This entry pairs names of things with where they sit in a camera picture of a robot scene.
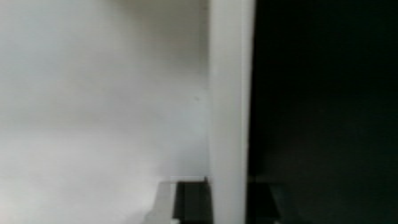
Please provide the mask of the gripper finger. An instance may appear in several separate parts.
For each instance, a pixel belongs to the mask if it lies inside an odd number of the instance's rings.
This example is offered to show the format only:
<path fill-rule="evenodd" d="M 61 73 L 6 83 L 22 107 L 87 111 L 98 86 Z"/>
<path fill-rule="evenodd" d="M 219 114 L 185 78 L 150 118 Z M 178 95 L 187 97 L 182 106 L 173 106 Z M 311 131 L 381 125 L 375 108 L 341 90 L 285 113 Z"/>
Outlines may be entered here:
<path fill-rule="evenodd" d="M 155 204 L 146 215 L 144 224 L 180 224 L 180 219 L 174 217 L 174 202 L 176 183 L 162 182 L 158 184 Z"/>

